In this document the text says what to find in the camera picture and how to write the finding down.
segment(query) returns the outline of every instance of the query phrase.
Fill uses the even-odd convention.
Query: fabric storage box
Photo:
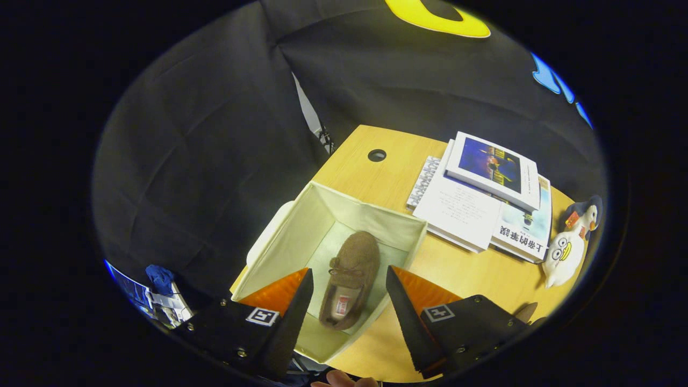
[[[326,363],[347,348],[372,324],[389,303],[385,288],[387,266],[408,269],[425,237],[427,222],[309,182],[296,200],[282,206],[247,256],[247,270],[232,301],[303,267],[313,270],[313,296],[294,350]],[[357,323],[332,331],[318,319],[330,279],[330,260],[356,231],[371,233],[380,249],[380,268]]]

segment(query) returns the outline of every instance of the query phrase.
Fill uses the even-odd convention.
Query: brown slipper
[[[365,231],[352,234],[332,258],[330,267],[319,319],[325,327],[341,331],[358,321],[380,268],[375,237]]]

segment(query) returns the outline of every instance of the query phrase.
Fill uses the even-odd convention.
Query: wooden table
[[[413,184],[427,156],[442,157],[447,143],[413,134],[361,125],[332,154],[313,180],[363,202],[403,213]],[[386,159],[374,163],[367,157],[382,149]],[[552,224],[573,203],[552,187]],[[433,234],[428,234],[410,271],[459,295],[485,295],[508,311],[537,302],[532,321],[551,314],[569,294],[580,273],[562,286],[544,287],[544,272],[539,265],[490,249],[476,254],[461,249]],[[230,289],[237,286],[243,272]],[[330,366],[361,377],[390,382],[422,381],[411,362],[392,303],[380,317]]]

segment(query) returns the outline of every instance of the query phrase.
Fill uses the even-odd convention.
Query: finger
[[[356,382],[340,370],[331,370],[325,376],[332,387],[355,387]]]
[[[378,382],[371,377],[364,377],[363,379],[359,379],[356,384],[354,384],[354,387],[378,387]]]

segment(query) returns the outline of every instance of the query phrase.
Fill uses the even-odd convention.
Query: table grommet hole
[[[381,149],[373,149],[368,153],[368,160],[377,163],[384,160],[387,157],[387,152]]]

